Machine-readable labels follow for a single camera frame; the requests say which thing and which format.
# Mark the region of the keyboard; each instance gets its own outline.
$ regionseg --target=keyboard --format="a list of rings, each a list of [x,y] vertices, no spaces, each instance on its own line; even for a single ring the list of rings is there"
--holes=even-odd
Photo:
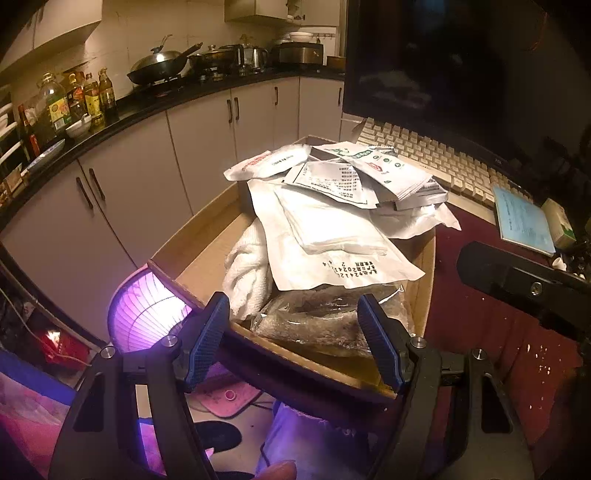
[[[533,203],[527,192],[484,162],[398,125],[367,118],[356,143],[391,147],[402,160],[428,171],[441,186],[450,190],[450,203],[492,224],[496,224],[494,185]]]

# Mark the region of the kitchen cabinet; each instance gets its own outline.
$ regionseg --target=kitchen cabinet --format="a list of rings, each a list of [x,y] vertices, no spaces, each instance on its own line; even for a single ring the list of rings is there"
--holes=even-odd
[[[53,303],[95,337],[109,340],[111,296],[135,265],[109,227],[77,162],[43,186],[0,239]]]
[[[79,161],[100,209],[137,267],[191,218],[166,112],[125,129]]]
[[[224,20],[287,19],[287,0],[225,0]]]
[[[275,90],[272,82],[233,88],[234,140],[238,161],[273,150]]]
[[[355,130],[361,122],[363,122],[362,117],[343,113],[343,117],[340,119],[339,141],[353,141],[353,130]]]
[[[193,214],[230,185],[224,170],[237,163],[230,91],[167,111],[178,167]]]
[[[273,120],[273,147],[294,143],[299,139],[300,114],[299,77],[273,81],[275,112]]]
[[[37,14],[34,48],[51,41],[72,46],[68,37],[83,43],[100,23],[102,5],[102,0],[47,0]]]
[[[302,25],[338,27],[340,0],[301,0]]]
[[[33,37],[35,25],[37,23],[37,13],[35,12],[22,30],[18,33],[7,52],[0,61],[0,71],[5,70],[21,57],[24,57],[33,49]]]
[[[340,80],[300,79],[300,137],[339,139],[344,88]]]
[[[103,0],[47,0],[0,62],[0,79],[82,45],[102,19]]]

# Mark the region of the wok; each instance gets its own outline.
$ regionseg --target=wok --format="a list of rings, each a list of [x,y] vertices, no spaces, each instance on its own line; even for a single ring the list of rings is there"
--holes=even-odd
[[[203,45],[203,43],[193,45],[182,53],[176,50],[162,51],[168,37],[170,35],[162,39],[162,44],[159,47],[152,48],[152,55],[138,60],[131,67],[127,76],[133,83],[148,85],[178,75],[187,64],[187,56],[199,50]]]

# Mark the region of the blue notebook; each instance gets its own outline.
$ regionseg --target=blue notebook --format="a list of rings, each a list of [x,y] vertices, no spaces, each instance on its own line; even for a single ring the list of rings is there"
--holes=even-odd
[[[501,238],[552,257],[556,250],[542,209],[500,187],[493,192]]]

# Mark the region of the black countertop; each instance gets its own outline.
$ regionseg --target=black countertop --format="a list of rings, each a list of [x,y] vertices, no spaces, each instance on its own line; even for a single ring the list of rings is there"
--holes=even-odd
[[[17,190],[13,200],[0,207],[0,230],[4,229],[16,212],[27,203],[49,180],[57,175],[67,165],[78,159],[81,155],[90,151],[104,140],[125,130],[164,110],[181,103],[194,100],[211,93],[221,92],[230,88],[236,88],[252,83],[265,82],[289,77],[306,76],[331,80],[344,80],[345,75],[339,74],[325,67],[320,70],[292,70],[276,71],[268,70],[263,73],[246,76],[227,77],[218,82],[209,81],[200,83],[192,77],[182,78],[175,88],[166,95],[155,98],[142,92],[132,92],[128,96],[117,101],[119,118],[106,124],[99,130],[90,130],[89,134],[79,139],[66,138],[63,152],[55,160],[41,167],[29,176],[28,183]]]

